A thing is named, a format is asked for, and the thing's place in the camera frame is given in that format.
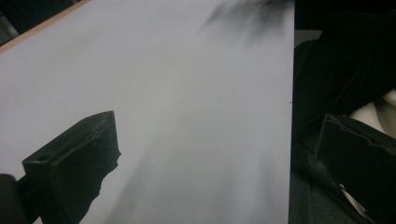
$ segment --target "black bag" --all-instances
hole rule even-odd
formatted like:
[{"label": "black bag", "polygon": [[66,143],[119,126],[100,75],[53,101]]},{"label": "black bag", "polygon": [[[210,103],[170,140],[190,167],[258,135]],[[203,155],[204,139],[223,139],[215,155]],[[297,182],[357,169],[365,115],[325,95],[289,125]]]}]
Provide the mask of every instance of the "black bag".
[{"label": "black bag", "polygon": [[396,89],[396,13],[334,15],[294,57],[290,223],[396,223],[396,140],[346,117]]}]

